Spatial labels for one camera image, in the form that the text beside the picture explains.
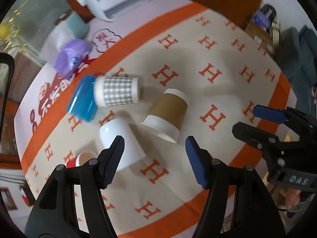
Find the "brown sleeve paper cup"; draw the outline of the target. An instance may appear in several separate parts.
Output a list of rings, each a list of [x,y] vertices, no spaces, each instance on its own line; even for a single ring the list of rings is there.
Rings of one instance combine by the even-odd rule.
[[[176,143],[189,107],[189,97],[178,89],[166,89],[141,123],[157,137]]]

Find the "red paper cup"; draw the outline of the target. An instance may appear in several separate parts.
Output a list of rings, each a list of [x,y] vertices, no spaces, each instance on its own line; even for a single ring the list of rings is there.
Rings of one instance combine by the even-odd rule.
[[[80,154],[78,154],[78,156],[70,159],[66,163],[66,167],[67,168],[79,167],[92,158],[97,158],[97,154],[95,152],[82,151]]]

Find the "blue translucent plastic cup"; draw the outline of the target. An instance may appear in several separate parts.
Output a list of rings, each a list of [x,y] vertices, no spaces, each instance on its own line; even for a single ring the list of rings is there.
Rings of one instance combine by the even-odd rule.
[[[77,85],[66,111],[86,122],[91,122],[96,115],[97,105],[94,99],[96,77],[85,75]]]

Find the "grey checkered paper cup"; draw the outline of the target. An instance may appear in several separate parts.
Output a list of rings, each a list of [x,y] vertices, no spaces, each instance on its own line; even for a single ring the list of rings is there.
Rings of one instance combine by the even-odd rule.
[[[94,99],[100,108],[138,103],[140,101],[139,79],[98,76],[94,83]]]

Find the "teal sofa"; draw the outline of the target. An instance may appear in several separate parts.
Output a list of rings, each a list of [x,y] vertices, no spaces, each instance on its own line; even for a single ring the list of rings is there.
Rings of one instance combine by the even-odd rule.
[[[284,31],[275,62],[296,95],[296,109],[316,117],[316,33],[307,26]]]

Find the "orange beige H blanket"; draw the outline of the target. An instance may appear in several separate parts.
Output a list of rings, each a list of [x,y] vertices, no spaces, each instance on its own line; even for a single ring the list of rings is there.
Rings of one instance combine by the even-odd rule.
[[[54,167],[101,152],[127,123],[136,145],[102,192],[120,237],[172,237],[194,226],[207,193],[185,152],[192,135],[212,156],[243,167],[261,155],[232,135],[241,121],[275,133],[255,105],[285,108],[291,86],[273,59],[224,16],[190,3],[135,31],[95,25],[93,52],[70,79],[42,68],[16,116],[33,135],[21,165],[37,197]]]

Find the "cardboard box with items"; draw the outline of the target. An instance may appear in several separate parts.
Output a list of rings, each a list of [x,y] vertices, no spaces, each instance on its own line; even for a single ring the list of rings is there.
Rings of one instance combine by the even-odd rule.
[[[281,24],[277,19],[276,9],[271,4],[264,4],[253,13],[245,31],[258,44],[258,50],[272,57],[279,49]]]

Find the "purple tissue pack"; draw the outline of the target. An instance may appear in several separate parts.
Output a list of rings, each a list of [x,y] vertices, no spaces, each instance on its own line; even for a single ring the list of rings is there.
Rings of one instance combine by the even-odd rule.
[[[82,39],[73,39],[60,51],[53,68],[65,79],[69,79],[87,55],[92,45]]]

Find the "teal canister brown lid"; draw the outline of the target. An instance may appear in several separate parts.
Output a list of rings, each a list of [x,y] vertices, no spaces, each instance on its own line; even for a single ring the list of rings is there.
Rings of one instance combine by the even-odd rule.
[[[88,24],[79,16],[76,11],[71,9],[62,13],[55,21],[55,25],[66,25],[75,38],[82,39],[89,31]]]

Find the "wooden glass cabinet door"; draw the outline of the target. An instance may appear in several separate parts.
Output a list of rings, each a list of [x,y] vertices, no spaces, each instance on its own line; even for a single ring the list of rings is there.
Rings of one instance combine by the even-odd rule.
[[[9,91],[14,103],[21,103],[44,65],[52,66],[40,51],[56,19],[69,9],[76,11],[70,0],[15,0],[1,20],[1,52],[10,54],[16,64]]]

